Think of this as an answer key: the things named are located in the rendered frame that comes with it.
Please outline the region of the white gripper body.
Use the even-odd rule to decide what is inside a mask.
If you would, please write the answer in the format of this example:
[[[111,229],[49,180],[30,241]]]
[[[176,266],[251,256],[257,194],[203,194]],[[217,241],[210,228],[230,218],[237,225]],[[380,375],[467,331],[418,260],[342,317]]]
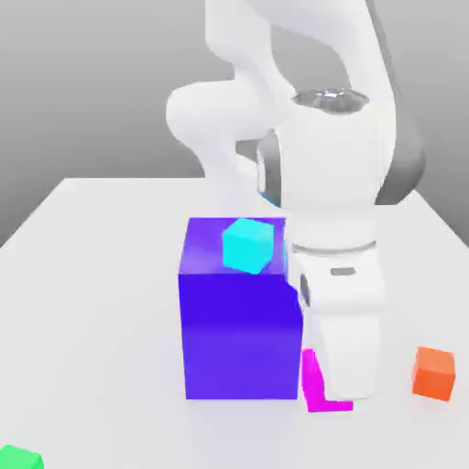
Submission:
[[[305,344],[319,362],[328,399],[367,399],[376,391],[382,307],[338,314],[304,308]]]

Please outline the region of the small magenta cube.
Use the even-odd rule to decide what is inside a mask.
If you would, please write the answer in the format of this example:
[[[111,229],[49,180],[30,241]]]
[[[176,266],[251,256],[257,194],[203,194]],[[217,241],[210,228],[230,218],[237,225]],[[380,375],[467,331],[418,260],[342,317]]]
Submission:
[[[353,401],[328,400],[322,371],[312,349],[301,351],[301,387],[310,413],[348,412],[354,409]]]

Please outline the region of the small orange cube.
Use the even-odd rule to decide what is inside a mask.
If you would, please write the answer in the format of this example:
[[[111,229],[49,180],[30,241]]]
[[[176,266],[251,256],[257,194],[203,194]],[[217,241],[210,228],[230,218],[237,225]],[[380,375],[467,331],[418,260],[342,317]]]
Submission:
[[[412,393],[448,402],[456,377],[454,354],[418,347],[412,373]]]

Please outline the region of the small cyan cube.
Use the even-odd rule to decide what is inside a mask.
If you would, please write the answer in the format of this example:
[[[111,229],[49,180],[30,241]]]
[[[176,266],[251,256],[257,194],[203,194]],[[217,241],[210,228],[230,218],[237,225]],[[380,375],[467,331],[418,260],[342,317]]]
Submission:
[[[271,261],[274,225],[238,218],[222,234],[225,267],[257,275]]]

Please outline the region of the small green cube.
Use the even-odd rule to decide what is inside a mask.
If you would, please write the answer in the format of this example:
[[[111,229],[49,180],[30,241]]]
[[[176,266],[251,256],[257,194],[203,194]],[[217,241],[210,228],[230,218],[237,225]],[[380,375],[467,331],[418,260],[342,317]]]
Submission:
[[[5,445],[0,449],[0,469],[44,469],[44,462],[39,453]]]

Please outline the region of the large blue box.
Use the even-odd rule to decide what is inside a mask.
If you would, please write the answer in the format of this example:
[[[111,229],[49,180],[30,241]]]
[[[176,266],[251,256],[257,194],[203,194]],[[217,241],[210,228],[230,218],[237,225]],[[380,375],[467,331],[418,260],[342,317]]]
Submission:
[[[185,394],[188,399],[294,399],[303,319],[287,282],[282,218],[273,257],[257,275],[223,264],[231,218],[188,221],[178,275]]]

